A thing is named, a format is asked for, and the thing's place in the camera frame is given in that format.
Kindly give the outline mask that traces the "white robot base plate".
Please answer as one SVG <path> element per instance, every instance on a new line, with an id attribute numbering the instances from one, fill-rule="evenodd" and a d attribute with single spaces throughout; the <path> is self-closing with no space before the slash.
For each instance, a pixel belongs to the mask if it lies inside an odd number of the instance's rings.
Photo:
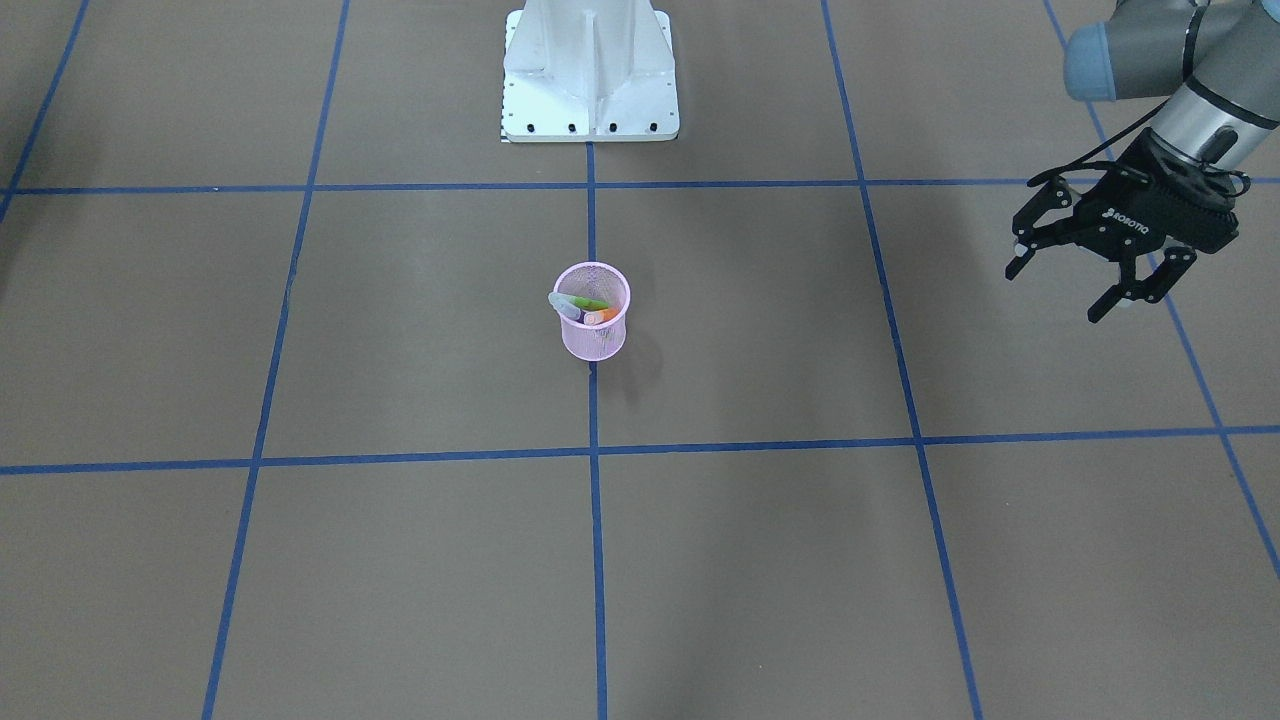
<path id="1" fill-rule="evenodd" d="M 504 20 L 503 72 L 508 143 L 680 135 L 672 23 L 649 1 L 526 1 Z"/>

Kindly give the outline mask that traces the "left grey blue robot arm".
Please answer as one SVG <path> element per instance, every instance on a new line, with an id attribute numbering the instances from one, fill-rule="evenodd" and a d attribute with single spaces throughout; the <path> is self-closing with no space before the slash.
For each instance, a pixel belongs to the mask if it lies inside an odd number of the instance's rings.
<path id="1" fill-rule="evenodd" d="M 1238 237 L 1242 165 L 1277 129 L 1277 61 L 1275 1 L 1119 1 L 1075 31 L 1062 61 L 1071 99 L 1158 105 L 1120 132 L 1115 159 L 1098 146 L 1028 181 L 1006 278 L 1071 245 L 1117 268 L 1089 322 L 1162 301 L 1199 255 Z"/>

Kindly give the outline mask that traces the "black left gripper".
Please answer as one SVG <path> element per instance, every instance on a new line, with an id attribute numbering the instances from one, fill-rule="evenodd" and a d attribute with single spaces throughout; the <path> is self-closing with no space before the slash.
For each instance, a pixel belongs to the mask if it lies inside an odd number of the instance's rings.
<path id="1" fill-rule="evenodd" d="M 1005 278 L 1014 281 L 1042 250 L 1065 243 L 1061 223 L 1075 195 L 1061 176 L 1029 182 L 1033 196 L 1011 219 L 1014 255 Z M 1235 214 L 1240 190 L 1234 173 L 1188 161 L 1152 129 L 1144 129 L 1103 178 L 1087 191 L 1070 218 L 1070 242 L 1116 263 L 1119 279 L 1087 310 L 1100 323 L 1123 304 L 1157 304 L 1197 260 L 1239 236 Z M 1137 275 L 1139 254 L 1166 243 L 1164 260 L 1146 278 Z"/>

